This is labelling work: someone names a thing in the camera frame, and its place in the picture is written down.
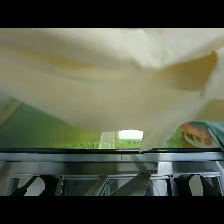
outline silver trim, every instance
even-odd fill
[[[222,161],[224,152],[121,154],[35,154],[0,153],[0,161],[9,162],[174,162]]]

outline bright white patch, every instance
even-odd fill
[[[119,131],[119,139],[142,139],[143,131],[138,130],[122,130]]]

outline white fabric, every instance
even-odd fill
[[[224,120],[222,48],[223,28],[0,29],[0,90],[160,147],[186,121]]]

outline cream cloth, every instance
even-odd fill
[[[75,127],[144,131],[160,147],[224,120],[224,29],[0,29],[0,91]]]

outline white light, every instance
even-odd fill
[[[143,131],[138,130],[122,130],[119,131],[119,139],[134,139],[141,140],[143,138]]]

